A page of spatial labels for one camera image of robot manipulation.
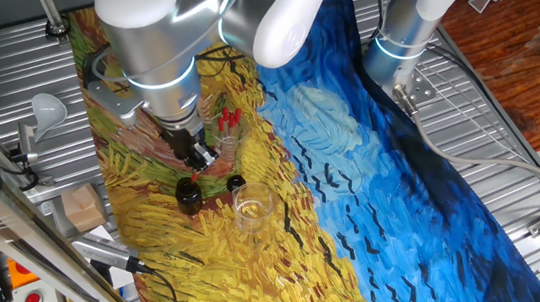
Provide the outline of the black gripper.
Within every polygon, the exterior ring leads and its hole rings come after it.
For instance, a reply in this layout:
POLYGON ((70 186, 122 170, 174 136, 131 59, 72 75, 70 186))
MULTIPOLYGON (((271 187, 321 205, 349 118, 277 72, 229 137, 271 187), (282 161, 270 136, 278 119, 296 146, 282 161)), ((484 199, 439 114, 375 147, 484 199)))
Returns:
POLYGON ((206 144, 205 133, 204 128, 195 134, 190 133, 188 129, 163 129, 160 137, 172 149, 176 159, 182 161, 193 172, 200 173, 218 159, 216 150, 206 144))

